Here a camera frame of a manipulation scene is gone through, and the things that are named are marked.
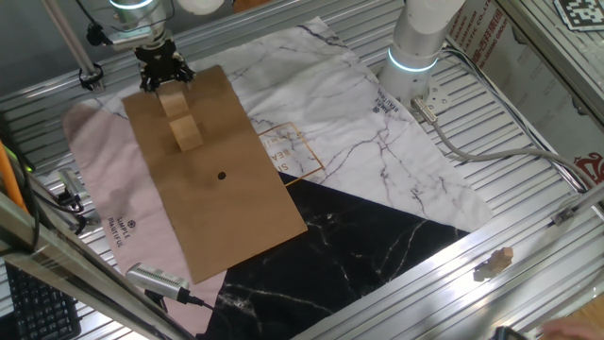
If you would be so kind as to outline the person's hand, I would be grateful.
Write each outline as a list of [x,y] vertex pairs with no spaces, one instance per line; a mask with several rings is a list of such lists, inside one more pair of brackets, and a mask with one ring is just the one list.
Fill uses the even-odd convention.
[[541,329],[547,339],[603,340],[602,329],[588,321],[572,317],[549,320]]

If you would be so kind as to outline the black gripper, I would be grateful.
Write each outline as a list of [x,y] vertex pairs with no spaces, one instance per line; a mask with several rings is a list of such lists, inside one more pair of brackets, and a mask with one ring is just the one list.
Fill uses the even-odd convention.
[[140,88],[146,93],[154,93],[159,87],[158,78],[174,78],[183,83],[191,83],[195,77],[193,71],[186,63],[174,57],[176,44],[165,41],[157,48],[147,49],[138,47],[135,56],[141,64]]

